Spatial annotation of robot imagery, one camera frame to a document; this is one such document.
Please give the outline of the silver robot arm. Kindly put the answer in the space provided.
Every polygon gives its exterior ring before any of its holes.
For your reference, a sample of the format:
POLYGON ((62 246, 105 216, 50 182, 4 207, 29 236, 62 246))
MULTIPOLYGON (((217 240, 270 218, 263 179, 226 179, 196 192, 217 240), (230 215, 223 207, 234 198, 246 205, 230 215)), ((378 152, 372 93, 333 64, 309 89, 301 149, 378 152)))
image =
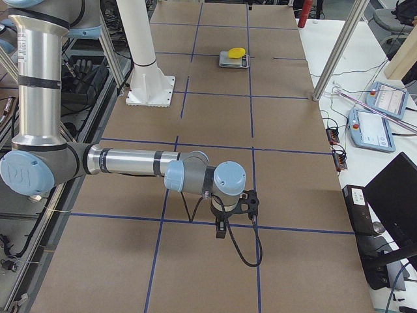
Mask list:
POLYGON ((1 177, 26 196, 97 173, 162 177, 165 187, 211 200, 216 235, 231 233, 229 217, 246 202, 244 168, 233 161, 211 166, 193 151, 143 151, 70 143, 61 137, 61 50, 68 34, 99 37, 98 1, 9 1, 18 30, 20 130, 1 159, 1 177))

